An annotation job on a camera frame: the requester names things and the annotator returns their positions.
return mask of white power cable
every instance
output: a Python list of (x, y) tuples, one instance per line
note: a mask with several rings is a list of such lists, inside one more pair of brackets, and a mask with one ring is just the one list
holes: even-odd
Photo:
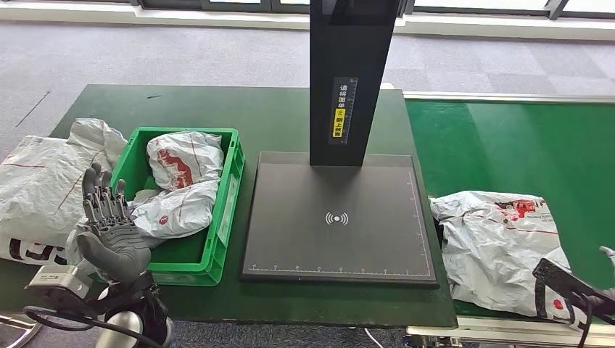
[(364, 328), (363, 330), (365, 330), (365, 331), (366, 331), (367, 336), (369, 336), (369, 338), (370, 338), (370, 339), (371, 339), (371, 340), (372, 340), (375, 344), (377, 344), (377, 345), (378, 345), (378, 347), (380, 347), (380, 348), (384, 348), (384, 347), (382, 346), (382, 344), (380, 344), (380, 342), (378, 342), (378, 340), (376, 340), (376, 339), (375, 339), (375, 338), (371, 335), (371, 333), (369, 333), (369, 330), (368, 330), (367, 328)]

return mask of wireless charging icon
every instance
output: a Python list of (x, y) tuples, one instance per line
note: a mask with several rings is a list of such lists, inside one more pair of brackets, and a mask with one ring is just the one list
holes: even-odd
[(331, 225), (332, 223), (341, 223), (346, 226), (348, 224), (348, 214), (344, 212), (341, 215), (333, 215), (331, 212), (327, 212), (325, 215), (325, 221), (327, 222), (327, 225)]

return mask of black scanning platform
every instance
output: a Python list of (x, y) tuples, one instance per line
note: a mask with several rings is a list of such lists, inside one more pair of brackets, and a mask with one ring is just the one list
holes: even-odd
[(261, 152), (242, 279), (437, 286), (411, 156)]

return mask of yellow label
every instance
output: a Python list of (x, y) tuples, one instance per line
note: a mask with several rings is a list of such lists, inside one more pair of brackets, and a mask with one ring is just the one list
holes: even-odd
[(346, 116), (346, 109), (335, 109), (335, 116), (333, 117), (333, 132), (334, 138), (341, 138), (344, 132), (344, 117)]

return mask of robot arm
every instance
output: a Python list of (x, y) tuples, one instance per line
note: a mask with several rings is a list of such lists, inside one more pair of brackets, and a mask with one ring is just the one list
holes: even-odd
[[(109, 286), (100, 296), (88, 297), (92, 280), (78, 266), (42, 266), (25, 288), (51, 309), (28, 306), (24, 313), (52, 328), (83, 331), (104, 328), (97, 348), (169, 347), (173, 322), (158, 298), (147, 265), (149, 248), (140, 237), (127, 210), (124, 181), (110, 188), (111, 172), (101, 173), (94, 163), (83, 174), (83, 208), (88, 221), (78, 225), (77, 245)], [(105, 321), (96, 318), (104, 315)], [(48, 317), (85, 326), (66, 326)]]

